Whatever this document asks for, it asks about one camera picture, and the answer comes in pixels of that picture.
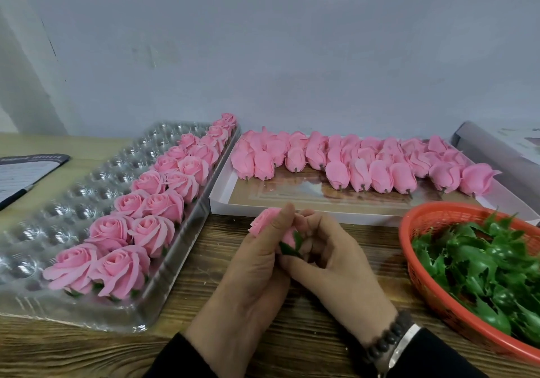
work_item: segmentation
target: table surface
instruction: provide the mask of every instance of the table surface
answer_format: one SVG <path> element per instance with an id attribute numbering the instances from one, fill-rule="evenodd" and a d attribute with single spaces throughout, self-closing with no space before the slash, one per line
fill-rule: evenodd
<path id="1" fill-rule="evenodd" d="M 0 230 L 114 155 L 126 139 L 0 134 L 0 156 L 59 152 L 73 159 L 0 212 Z M 141 334 L 96 332 L 40 320 L 0 317 L 2 377 L 139 377 L 177 332 L 184 331 L 218 285 L 247 232 L 250 218 L 210 216 L 180 272 L 158 321 Z M 343 225 L 359 242 L 388 297 L 491 377 L 538 377 L 540 368 L 509 361 L 450 330 L 415 292 L 397 229 Z M 247 376 L 355 377 L 354 343 L 317 299 L 293 283 L 263 335 Z"/>

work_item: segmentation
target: orange basket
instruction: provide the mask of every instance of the orange basket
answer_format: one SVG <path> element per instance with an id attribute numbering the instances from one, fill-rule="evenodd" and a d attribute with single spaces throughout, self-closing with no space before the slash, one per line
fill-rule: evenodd
<path id="1" fill-rule="evenodd" d="M 425 203 L 411 209 L 403 217 L 399 229 L 409 277 L 429 307 L 459 334 L 497 354 L 540 365 L 540 349 L 491 327 L 454 300 L 420 264 L 411 245 L 416 236 L 427 233 L 431 228 L 437 231 L 454 223 L 482 223 L 492 212 L 491 209 L 483 207 L 449 202 Z M 508 215 L 497 213 L 497 219 L 506 216 Z M 540 252 L 540 228 L 519 219 L 514 219 L 510 227 L 525 232 L 523 239 L 527 243 L 529 254 L 537 255 Z"/>

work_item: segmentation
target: dark wooden tabletop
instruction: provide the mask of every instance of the dark wooden tabletop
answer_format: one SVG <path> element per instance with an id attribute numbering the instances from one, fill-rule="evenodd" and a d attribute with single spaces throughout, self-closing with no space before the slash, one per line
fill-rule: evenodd
<path id="1" fill-rule="evenodd" d="M 55 322 L 0 317 L 1 377 L 139 377 L 166 342 L 184 331 L 210 297 L 247 232 L 250 218 L 211 216 L 171 291 L 157 323 L 136 335 L 103 333 Z M 397 229 L 344 225 L 365 250 L 397 307 L 409 309 L 489 376 L 538 378 L 540 368 L 509 361 L 462 338 L 424 305 L 412 287 Z M 250 377 L 355 377 L 347 334 L 317 300 L 293 283 L 278 317 L 262 337 Z M 182 366 L 179 365 L 179 376 Z"/>

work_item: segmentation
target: gray wall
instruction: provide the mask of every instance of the gray wall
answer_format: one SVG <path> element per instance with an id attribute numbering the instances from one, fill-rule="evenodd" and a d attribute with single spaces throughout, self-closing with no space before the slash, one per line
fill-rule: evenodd
<path id="1" fill-rule="evenodd" d="M 540 0 L 30 0 L 83 134 L 157 119 L 450 136 L 539 117 Z"/>

